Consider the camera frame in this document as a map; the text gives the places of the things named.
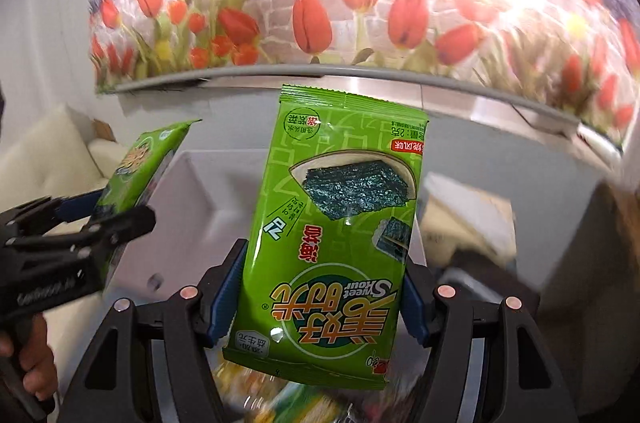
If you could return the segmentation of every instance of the human hand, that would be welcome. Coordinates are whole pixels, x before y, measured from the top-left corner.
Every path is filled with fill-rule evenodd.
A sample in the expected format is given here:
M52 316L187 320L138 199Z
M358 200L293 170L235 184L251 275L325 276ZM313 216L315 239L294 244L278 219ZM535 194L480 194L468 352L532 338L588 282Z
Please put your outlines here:
M9 358L14 345L9 336L0 331L0 356ZM27 392L40 401L53 396L58 389L58 371L53 363L53 352L47 345L47 322L41 314L33 317L29 341L18 355L20 366L26 372L22 384Z

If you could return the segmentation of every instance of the green snack package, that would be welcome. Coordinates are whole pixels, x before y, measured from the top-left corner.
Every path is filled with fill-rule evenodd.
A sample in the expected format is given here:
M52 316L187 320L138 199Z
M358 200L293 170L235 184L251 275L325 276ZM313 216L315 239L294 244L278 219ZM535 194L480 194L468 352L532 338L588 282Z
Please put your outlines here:
M283 86L226 359L384 388L427 122L407 106Z
M93 217L113 215L137 204L145 204L195 122L199 120L143 132L111 176L95 206Z

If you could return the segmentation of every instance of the colorful snack packages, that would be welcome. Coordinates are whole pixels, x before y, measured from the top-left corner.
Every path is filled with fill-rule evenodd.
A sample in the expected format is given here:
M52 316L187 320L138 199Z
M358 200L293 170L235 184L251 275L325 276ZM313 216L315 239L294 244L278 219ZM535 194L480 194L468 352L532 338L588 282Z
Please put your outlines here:
M407 106L283 86L226 359L384 388L427 122Z
M199 120L143 132L111 176L92 218L125 212L135 205L145 204L195 122Z

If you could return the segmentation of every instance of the red chinese characters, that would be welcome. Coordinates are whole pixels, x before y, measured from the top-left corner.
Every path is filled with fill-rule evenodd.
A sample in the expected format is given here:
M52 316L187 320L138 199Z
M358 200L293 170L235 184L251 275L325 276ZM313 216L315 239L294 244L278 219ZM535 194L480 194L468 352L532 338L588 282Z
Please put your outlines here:
M322 240L322 226L305 225L302 242L298 250L298 258L306 262L318 262L318 251Z
M391 150L394 152L415 152L422 154L424 142L412 142L412 140L401 140L396 138L391 140Z

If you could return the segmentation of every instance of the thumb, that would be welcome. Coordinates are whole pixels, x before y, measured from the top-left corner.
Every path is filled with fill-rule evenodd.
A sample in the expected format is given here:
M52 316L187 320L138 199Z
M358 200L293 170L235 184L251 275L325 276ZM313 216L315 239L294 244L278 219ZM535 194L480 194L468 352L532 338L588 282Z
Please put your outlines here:
M0 331L0 356L8 358L14 353L14 345L4 331Z

